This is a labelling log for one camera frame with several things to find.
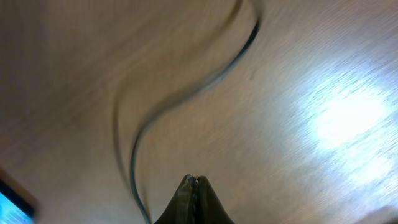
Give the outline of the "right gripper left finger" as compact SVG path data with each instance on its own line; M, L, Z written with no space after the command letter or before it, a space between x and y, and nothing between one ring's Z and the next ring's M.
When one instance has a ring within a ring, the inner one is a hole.
M171 201L165 211L157 219L155 224L178 224L189 223L191 212L191 199L193 196L193 185L195 178L192 175L185 175L177 187Z

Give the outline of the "blue Galaxy smartphone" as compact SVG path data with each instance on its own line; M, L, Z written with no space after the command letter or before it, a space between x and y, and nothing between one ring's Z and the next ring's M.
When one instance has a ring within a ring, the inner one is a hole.
M34 224L35 210L1 180L1 224Z

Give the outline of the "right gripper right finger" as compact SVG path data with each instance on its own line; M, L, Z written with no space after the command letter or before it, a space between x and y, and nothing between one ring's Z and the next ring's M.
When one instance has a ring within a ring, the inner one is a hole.
M234 224L205 176L197 178L195 223Z

